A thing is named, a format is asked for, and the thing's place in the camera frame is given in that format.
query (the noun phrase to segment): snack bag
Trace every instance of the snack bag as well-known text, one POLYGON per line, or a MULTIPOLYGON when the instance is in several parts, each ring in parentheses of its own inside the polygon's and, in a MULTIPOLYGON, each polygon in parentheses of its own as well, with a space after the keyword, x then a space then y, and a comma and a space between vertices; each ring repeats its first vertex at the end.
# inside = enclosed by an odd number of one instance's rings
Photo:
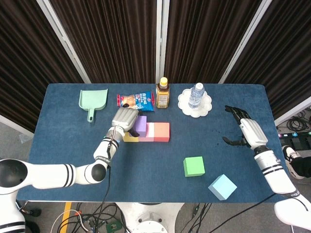
POLYGON ((119 107, 124 105, 129 108, 139 109, 142 111, 154 111, 155 98, 151 91, 146 91, 130 96, 117 95, 117 104, 119 107))

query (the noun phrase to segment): white plate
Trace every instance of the white plate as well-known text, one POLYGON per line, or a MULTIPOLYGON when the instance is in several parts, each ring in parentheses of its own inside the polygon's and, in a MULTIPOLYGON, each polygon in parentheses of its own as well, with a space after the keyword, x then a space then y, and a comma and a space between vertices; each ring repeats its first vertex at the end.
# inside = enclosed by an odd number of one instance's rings
POLYGON ((195 109, 189 107, 188 102, 191 94, 191 89, 183 90, 183 93, 178 96, 178 107, 183 111, 185 115, 192 116, 194 118, 204 117, 212 109, 212 98, 204 91, 203 97, 199 106, 195 109))

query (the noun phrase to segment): honey bottle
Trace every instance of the honey bottle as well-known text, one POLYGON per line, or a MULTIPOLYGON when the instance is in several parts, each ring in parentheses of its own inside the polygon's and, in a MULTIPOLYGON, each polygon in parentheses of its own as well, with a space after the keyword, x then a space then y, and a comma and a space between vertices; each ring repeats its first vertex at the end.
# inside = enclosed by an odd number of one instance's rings
POLYGON ((167 108, 169 106, 170 87, 167 78, 160 79, 156 85, 156 106, 157 108, 167 108))

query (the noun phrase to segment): bottle label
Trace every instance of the bottle label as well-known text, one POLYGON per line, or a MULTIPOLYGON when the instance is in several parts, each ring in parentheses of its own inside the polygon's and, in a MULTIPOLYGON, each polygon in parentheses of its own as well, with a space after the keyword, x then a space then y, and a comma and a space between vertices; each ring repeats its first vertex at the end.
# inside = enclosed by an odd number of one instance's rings
POLYGON ((159 104, 158 105, 167 105, 167 95, 159 95, 159 104))

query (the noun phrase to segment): purple block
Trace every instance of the purple block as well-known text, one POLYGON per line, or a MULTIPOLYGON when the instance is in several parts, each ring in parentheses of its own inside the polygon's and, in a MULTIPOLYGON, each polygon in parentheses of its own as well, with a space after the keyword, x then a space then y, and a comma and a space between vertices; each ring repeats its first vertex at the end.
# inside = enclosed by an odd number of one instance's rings
POLYGON ((133 130, 139 133, 140 137, 146 136, 147 116, 138 116, 134 123, 133 130))

